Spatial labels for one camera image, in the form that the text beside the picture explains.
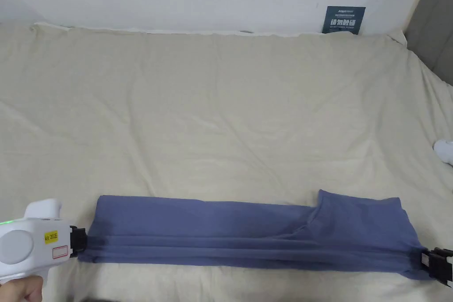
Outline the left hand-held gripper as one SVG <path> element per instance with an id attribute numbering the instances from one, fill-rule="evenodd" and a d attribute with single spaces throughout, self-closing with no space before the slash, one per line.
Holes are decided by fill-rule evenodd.
<path id="1" fill-rule="evenodd" d="M 87 233 L 60 219 L 61 203 L 30 203 L 23 218 L 0 224 L 0 283 L 40 276 L 85 251 Z"/>

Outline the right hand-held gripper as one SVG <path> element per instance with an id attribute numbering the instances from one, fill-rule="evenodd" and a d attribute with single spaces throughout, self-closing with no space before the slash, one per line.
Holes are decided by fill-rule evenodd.
<path id="1" fill-rule="evenodd" d="M 434 270 L 430 266 L 431 257 L 437 254 L 441 259 L 437 264 L 437 281 L 453 288 L 453 251 L 445 248 L 436 250 L 422 250 L 420 255 L 421 267 L 428 272 L 430 278 L 435 278 Z"/>

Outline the person's left hand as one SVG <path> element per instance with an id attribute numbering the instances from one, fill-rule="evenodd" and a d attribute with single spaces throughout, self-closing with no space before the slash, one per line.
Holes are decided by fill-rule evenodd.
<path id="1" fill-rule="evenodd" d="M 44 280 L 41 276 L 13 279 L 0 286 L 1 302 L 41 302 Z"/>

